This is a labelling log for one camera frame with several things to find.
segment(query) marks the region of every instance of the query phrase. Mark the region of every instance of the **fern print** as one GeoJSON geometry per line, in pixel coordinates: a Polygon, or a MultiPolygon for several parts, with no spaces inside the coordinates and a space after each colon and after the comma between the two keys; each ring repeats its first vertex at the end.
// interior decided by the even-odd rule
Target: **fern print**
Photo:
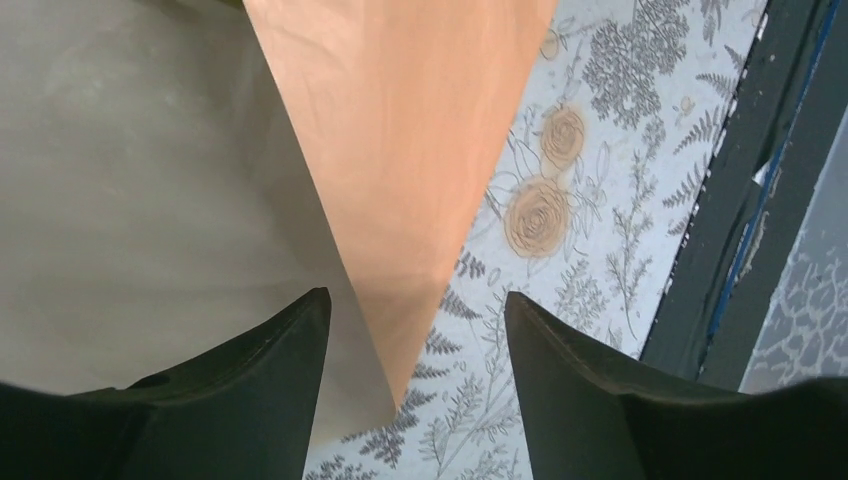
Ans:
{"type": "MultiPolygon", "coordinates": [[[[613,228],[621,236],[621,248],[606,256],[607,274],[612,282],[612,291],[621,295],[622,311],[630,329],[630,335],[635,340],[636,332],[633,330],[633,316],[637,292],[642,278],[648,273],[648,267],[653,263],[653,256],[639,257],[639,247],[642,244],[642,236],[654,226],[654,218],[645,206],[653,198],[656,187],[656,177],[649,174],[647,158],[633,153],[633,165],[630,171],[630,184],[633,187],[633,197],[630,207],[622,209],[614,207],[612,210],[613,228]]],[[[620,345],[620,332],[607,327],[607,341],[610,345],[620,345]]]]}
{"type": "Polygon", "coordinates": [[[445,296],[442,297],[442,302],[439,304],[439,308],[446,313],[455,317],[464,318],[465,320],[475,320],[482,317],[482,315],[466,305],[462,298],[460,298],[459,294],[456,293],[450,285],[448,285],[447,290],[445,290],[445,296]]]}
{"type": "Polygon", "coordinates": [[[699,73],[695,78],[708,83],[718,93],[722,100],[729,102],[736,95],[736,78],[717,73],[699,73]]]}
{"type": "Polygon", "coordinates": [[[678,235],[683,235],[686,233],[686,229],[689,228],[689,215],[686,215],[686,218],[681,218],[673,225],[668,227],[668,236],[676,237],[678,235]]]}
{"type": "Polygon", "coordinates": [[[707,166],[707,156],[700,163],[696,163],[691,172],[686,174],[686,178],[680,182],[680,186],[671,195],[662,199],[665,208],[677,208],[683,205],[690,205],[701,191],[701,185],[704,182],[704,173],[707,166]]]}
{"type": "Polygon", "coordinates": [[[468,276],[476,279],[486,275],[486,265],[471,252],[465,250],[465,247],[462,247],[453,270],[458,278],[468,276]]]}
{"type": "Polygon", "coordinates": [[[674,149],[674,154],[677,155],[684,148],[696,143],[715,143],[721,133],[723,124],[724,115],[722,114],[722,106],[717,105],[712,113],[709,110],[705,111],[704,115],[698,119],[686,137],[674,149]]]}
{"type": "Polygon", "coordinates": [[[462,345],[451,341],[435,328],[430,330],[427,341],[424,342],[424,351],[431,355],[451,355],[461,350],[462,345]]]}
{"type": "Polygon", "coordinates": [[[407,392],[406,399],[404,399],[403,405],[401,405],[400,411],[391,425],[348,436],[342,442],[349,443],[365,438],[365,443],[359,449],[359,454],[372,455],[375,460],[382,461],[392,469],[396,469],[403,454],[403,446],[406,444],[404,434],[420,422],[418,415],[414,413],[415,410],[432,402],[436,396],[435,393],[423,393],[417,388],[412,388],[407,392]]]}
{"type": "Polygon", "coordinates": [[[730,55],[730,60],[733,62],[733,66],[736,67],[736,73],[741,74],[742,70],[745,69],[746,58],[741,53],[730,48],[729,45],[725,45],[724,50],[730,55]]]}
{"type": "Polygon", "coordinates": [[[412,378],[432,380],[434,378],[446,377],[449,373],[449,368],[435,368],[418,362],[415,364],[415,370],[412,372],[412,378]]]}
{"type": "Polygon", "coordinates": [[[507,286],[494,295],[497,305],[487,307],[491,315],[482,322],[486,333],[481,340],[488,344],[486,375],[481,378],[472,373],[466,377],[450,397],[448,415],[430,422],[419,442],[423,458],[436,463],[436,479],[445,475],[469,442],[478,446],[486,441],[494,443],[521,424],[503,321],[510,289],[507,286]]]}
{"type": "Polygon", "coordinates": [[[347,463],[344,457],[336,455],[332,460],[321,462],[317,470],[307,473],[303,480],[372,480],[377,472],[364,470],[361,463],[347,463]]]}
{"type": "Polygon", "coordinates": [[[477,461],[477,466],[466,468],[459,475],[459,480],[491,480],[507,477],[512,464],[503,457],[505,453],[504,445],[496,445],[493,449],[484,451],[477,461]]]}
{"type": "Polygon", "coordinates": [[[563,286],[557,288],[557,317],[587,335],[596,335],[595,321],[605,311],[609,300],[589,273],[589,261],[580,259],[560,275],[563,286]]]}
{"type": "Polygon", "coordinates": [[[730,5],[730,0],[701,0],[701,14],[704,16],[704,40],[713,45],[715,34],[721,30],[721,13],[730,5]]]}

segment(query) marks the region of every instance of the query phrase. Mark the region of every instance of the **white patterned surface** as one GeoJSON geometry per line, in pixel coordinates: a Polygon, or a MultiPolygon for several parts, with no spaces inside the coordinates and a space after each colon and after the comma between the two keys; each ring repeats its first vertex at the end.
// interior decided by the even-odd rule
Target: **white patterned surface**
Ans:
{"type": "Polygon", "coordinates": [[[561,0],[406,405],[306,479],[532,478],[503,294],[639,354],[764,3],[561,0]]]}

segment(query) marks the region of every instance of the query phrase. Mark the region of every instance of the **floral rug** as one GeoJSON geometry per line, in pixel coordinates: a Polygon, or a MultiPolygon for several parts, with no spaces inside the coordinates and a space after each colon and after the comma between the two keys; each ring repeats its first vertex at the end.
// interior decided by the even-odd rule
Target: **floral rug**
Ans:
{"type": "Polygon", "coordinates": [[[508,290],[638,357],[765,0],[561,0],[394,424],[307,480],[530,480],[508,290]]]}

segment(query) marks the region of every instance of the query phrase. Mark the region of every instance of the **beige fabric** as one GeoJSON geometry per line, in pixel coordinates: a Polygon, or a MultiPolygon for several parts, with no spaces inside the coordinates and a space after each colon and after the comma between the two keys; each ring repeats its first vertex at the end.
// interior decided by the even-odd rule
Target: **beige fabric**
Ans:
{"type": "Polygon", "coordinates": [[[246,0],[400,404],[556,0],[246,0]]]}
{"type": "Polygon", "coordinates": [[[313,441],[391,421],[244,12],[210,0],[10,0],[0,64],[0,381],[124,388],[327,286],[313,441]]]}

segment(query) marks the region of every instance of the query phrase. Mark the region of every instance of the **rose print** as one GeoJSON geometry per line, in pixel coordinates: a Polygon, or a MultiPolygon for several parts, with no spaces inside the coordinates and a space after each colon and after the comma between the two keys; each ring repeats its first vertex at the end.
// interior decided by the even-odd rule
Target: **rose print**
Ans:
{"type": "Polygon", "coordinates": [[[504,232],[518,256],[544,258],[561,246],[569,220],[566,194],[538,176],[519,186],[504,216],[504,232]]]}
{"type": "Polygon", "coordinates": [[[539,142],[542,156],[559,170],[574,165],[585,140],[585,125],[570,107],[562,106],[545,119],[539,142]]]}

